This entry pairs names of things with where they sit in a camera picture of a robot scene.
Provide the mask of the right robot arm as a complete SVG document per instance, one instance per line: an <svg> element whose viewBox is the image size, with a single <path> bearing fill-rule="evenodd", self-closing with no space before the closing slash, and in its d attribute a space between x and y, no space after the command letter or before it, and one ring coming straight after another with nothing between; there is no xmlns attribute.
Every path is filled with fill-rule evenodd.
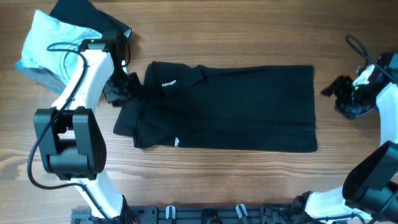
<svg viewBox="0 0 398 224"><path fill-rule="evenodd" d="M386 53L355 79L354 87L372 94L381 120L380 146L347 176L342 187L308 192L290 206L291 223L397 223L397 84L378 77L380 65L397 79L397 53Z"/></svg>

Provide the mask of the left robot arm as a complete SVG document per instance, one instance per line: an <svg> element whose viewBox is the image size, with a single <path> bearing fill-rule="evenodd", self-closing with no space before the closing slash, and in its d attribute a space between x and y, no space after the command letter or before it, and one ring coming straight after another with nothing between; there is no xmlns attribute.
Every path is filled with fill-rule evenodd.
<svg viewBox="0 0 398 224"><path fill-rule="evenodd" d="M75 54L68 85L49 109L34 115L37 139L27 161L30 182L43 190L74 187L90 206L92 223L138 223L137 215L106 173L106 144L95 109L108 81L127 78L126 38L114 31L80 44L55 42L48 52Z"/></svg>

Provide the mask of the black polo shirt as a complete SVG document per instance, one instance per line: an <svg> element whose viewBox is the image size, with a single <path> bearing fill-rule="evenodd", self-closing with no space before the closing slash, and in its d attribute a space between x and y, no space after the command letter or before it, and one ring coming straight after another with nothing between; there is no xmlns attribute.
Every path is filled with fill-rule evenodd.
<svg viewBox="0 0 398 224"><path fill-rule="evenodd" d="M155 145L315 152L311 65L190 67L153 62L139 96L125 102L114 133Z"/></svg>

